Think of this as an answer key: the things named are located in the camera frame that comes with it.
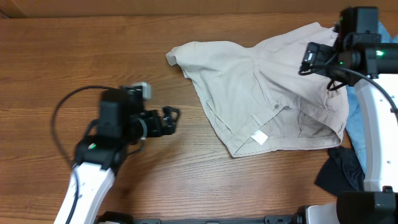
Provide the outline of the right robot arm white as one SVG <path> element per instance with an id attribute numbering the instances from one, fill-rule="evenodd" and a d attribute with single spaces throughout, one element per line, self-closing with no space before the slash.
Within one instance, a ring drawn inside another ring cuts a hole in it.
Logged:
<path id="1" fill-rule="evenodd" d="M 376 7 L 348 7 L 331 47 L 308 44 L 299 75 L 319 74 L 355 89 L 364 121 L 364 191 L 298 212 L 295 223 L 397 223 L 397 44 L 383 43 Z"/>

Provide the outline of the beige shorts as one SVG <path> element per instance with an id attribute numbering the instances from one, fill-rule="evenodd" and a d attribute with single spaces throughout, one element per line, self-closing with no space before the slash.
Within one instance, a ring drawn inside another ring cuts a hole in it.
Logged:
<path id="1" fill-rule="evenodd" d="M 308 43 L 336 34 L 314 22 L 245 48 L 228 41 L 189 42 L 167 55 L 192 81 L 217 136 L 233 157 L 339 146 L 349 113 L 344 88 L 299 75 Z"/>

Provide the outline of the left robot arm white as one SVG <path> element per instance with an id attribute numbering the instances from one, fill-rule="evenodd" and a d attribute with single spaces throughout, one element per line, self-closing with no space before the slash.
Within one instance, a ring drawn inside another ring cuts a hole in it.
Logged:
<path id="1" fill-rule="evenodd" d="M 180 111 L 171 106 L 146 110 L 144 102 L 151 98 L 151 87 L 145 82 L 113 88 L 101 86 L 99 117 L 92 120 L 77 143 L 71 159 L 61 145 L 55 129 L 61 106 L 78 88 L 56 106 L 50 120 L 52 138 L 71 167 L 68 190 L 55 219 L 56 223 L 133 223 L 132 216 L 98 210 L 124 161 L 132 155 L 129 146 L 140 144 L 143 151 L 147 138 L 159 138 L 175 132 Z"/>

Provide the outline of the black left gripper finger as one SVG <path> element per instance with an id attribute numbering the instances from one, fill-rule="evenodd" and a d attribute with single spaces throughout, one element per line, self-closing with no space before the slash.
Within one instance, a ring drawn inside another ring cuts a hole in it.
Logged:
<path id="1" fill-rule="evenodd" d="M 162 128 L 163 135 L 172 135 L 177 127 L 177 123 L 174 120 L 165 120 Z"/>
<path id="2" fill-rule="evenodd" d="M 171 106 L 165 106 L 162 108 L 164 114 L 164 123 L 177 123 L 180 110 Z"/>

